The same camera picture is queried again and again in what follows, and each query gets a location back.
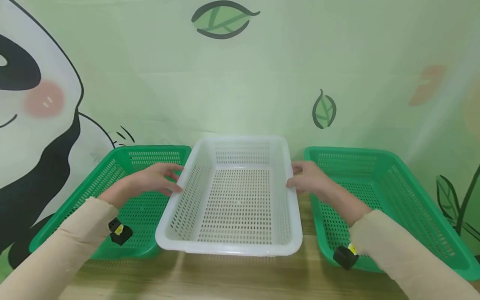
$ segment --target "basket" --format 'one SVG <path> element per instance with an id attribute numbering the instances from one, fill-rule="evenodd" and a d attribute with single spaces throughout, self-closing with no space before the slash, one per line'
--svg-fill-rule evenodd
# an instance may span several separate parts
<path id="1" fill-rule="evenodd" d="M 98 197 L 117 180 L 162 162 L 184 165 L 190 154 L 190 147 L 155 145 L 124 146 L 116 148 L 98 164 L 70 198 L 50 218 L 30 243 L 33 252 L 79 208 L 90 196 Z M 155 242 L 155 229 L 161 218 L 168 197 L 157 191 L 144 192 L 130 199 L 120 209 L 118 219 L 133 230 L 133 236 L 122 246 L 107 238 L 91 259 L 117 260 L 121 258 L 150 258 L 157 256 L 160 249 Z"/>
<path id="2" fill-rule="evenodd" d="M 224 137 L 195 144 L 156 230 L 158 245 L 187 253 L 281 256 L 302 243 L 287 141 Z"/>
<path id="3" fill-rule="evenodd" d="M 480 277 L 478 262 L 397 155 L 382 150 L 309 147 L 304 156 L 372 209 L 383 211 L 403 226 L 463 278 Z M 320 250 L 328 262 L 338 265 L 333 254 L 338 246 L 350 243 L 348 227 L 329 205 L 314 195 L 311 200 Z M 382 272 L 368 256 L 361 256 L 354 268 Z"/>

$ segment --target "cartoon panda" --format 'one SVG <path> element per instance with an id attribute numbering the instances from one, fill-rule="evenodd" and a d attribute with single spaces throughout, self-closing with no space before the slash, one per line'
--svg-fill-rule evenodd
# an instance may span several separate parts
<path id="1" fill-rule="evenodd" d="M 17 267 L 31 239 L 114 147 L 78 107 L 82 82 L 27 11 L 0 0 L 0 253 Z"/>

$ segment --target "wooden table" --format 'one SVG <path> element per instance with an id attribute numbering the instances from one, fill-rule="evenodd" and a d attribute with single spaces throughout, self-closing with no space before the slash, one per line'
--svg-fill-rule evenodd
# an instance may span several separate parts
<path id="1" fill-rule="evenodd" d="M 321 256 L 308 195 L 299 197 L 300 250 L 253 258 L 164 251 L 148 261 L 87 262 L 61 300 L 397 300 L 385 274 L 344 271 Z M 473 285 L 480 290 L 480 282 Z"/>

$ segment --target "beige sleeve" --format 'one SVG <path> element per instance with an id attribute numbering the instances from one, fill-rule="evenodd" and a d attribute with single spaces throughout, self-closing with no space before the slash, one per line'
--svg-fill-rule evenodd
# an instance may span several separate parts
<path id="1" fill-rule="evenodd" d="M 118 210 L 88 199 L 0 285 L 0 299 L 58 299 L 80 267 L 109 236 Z"/>
<path id="2" fill-rule="evenodd" d="M 374 210 L 350 229 L 359 254 L 372 257 L 411 300 L 478 300 L 480 294 L 408 231 Z"/>

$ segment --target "green wall backdrop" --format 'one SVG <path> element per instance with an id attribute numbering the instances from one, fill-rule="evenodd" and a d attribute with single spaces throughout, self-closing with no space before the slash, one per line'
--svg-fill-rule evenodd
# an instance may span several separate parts
<path id="1" fill-rule="evenodd" d="M 445 213 L 464 228 L 452 188 L 460 206 L 480 164 L 478 0 L 18 3 L 71 60 L 84 88 L 79 111 L 114 146 L 280 134 L 294 159 L 311 145 L 386 149 L 433 201 L 440 188 Z M 0 19 L 14 35 L 9 26 Z M 106 152 L 81 142 L 95 162 Z M 463 220 L 471 232 L 459 230 L 475 255 L 479 189 Z"/>

